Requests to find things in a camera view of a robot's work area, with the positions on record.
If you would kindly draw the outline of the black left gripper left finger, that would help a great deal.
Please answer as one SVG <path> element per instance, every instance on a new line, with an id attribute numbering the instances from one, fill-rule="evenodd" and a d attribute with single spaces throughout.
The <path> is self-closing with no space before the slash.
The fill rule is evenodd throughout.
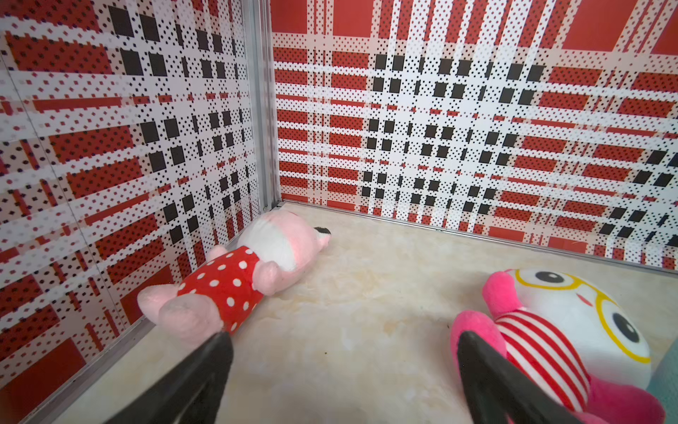
<path id="1" fill-rule="evenodd" d="M 219 332 L 186 356 L 109 423 L 214 423 L 234 359 Z"/>

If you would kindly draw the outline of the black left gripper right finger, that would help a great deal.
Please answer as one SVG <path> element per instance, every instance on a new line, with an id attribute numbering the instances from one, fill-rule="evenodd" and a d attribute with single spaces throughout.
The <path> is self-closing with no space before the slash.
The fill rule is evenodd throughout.
<path id="1" fill-rule="evenodd" d="M 476 333 L 461 335 L 457 360 L 475 423 L 578 422 Z"/>

